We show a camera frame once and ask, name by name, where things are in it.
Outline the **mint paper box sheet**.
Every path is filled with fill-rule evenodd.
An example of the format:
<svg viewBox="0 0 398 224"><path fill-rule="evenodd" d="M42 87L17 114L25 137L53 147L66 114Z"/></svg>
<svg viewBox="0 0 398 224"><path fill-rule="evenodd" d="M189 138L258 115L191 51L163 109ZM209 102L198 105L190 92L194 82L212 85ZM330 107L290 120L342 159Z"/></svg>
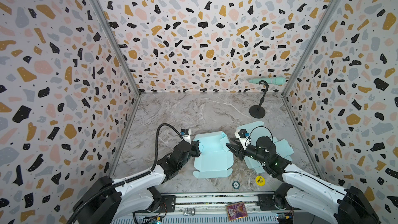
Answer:
<svg viewBox="0 0 398 224"><path fill-rule="evenodd" d="M200 156L194 160L193 175L198 179L229 177L234 164L234 155L227 148L229 138L222 132L198 134Z"/></svg>

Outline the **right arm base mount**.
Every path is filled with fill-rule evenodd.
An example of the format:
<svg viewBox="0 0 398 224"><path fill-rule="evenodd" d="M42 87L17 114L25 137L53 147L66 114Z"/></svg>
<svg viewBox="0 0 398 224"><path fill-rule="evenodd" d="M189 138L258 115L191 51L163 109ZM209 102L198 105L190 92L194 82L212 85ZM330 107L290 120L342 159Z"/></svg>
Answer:
<svg viewBox="0 0 398 224"><path fill-rule="evenodd" d="M292 198L297 193L301 193L302 190L293 187L289 183L282 183L274 192L272 193L262 193L258 194L257 206L260 207L262 211L270 210L294 210L298 209L298 204L291 205L288 198Z"/></svg>

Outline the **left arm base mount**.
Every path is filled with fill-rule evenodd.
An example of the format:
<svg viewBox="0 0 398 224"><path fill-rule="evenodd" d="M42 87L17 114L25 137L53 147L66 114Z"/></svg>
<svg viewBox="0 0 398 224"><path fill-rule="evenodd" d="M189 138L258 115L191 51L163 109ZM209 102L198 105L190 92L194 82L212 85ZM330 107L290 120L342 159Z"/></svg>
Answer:
<svg viewBox="0 0 398 224"><path fill-rule="evenodd" d="M176 195L161 194L156 187L150 187L143 190L137 196L134 196L133 203L145 200L144 205L135 207L137 213L173 213L176 207Z"/></svg>

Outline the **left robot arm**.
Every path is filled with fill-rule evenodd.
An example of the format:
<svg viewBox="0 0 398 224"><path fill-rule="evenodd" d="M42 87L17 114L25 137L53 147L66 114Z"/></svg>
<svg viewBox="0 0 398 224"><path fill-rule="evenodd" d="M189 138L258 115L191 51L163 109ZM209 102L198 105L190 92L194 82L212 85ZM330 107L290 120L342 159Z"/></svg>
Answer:
<svg viewBox="0 0 398 224"><path fill-rule="evenodd" d="M169 156L155 163L154 169L119 179L100 178L75 204L67 222L110 224L136 211L156 211L162 199L156 187L177 176L190 158L199 157L199 144L179 142Z"/></svg>

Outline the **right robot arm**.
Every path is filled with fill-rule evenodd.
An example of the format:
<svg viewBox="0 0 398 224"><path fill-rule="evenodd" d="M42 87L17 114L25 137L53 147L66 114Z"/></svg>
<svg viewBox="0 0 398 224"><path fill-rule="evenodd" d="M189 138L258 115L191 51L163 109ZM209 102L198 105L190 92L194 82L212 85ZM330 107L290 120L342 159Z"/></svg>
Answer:
<svg viewBox="0 0 398 224"><path fill-rule="evenodd" d="M274 192L274 204L309 212L331 224L379 224L380 220L364 193L346 189L305 172L276 152L269 137L258 138L255 145L233 138L227 148L240 160L256 160L263 170L282 182Z"/></svg>

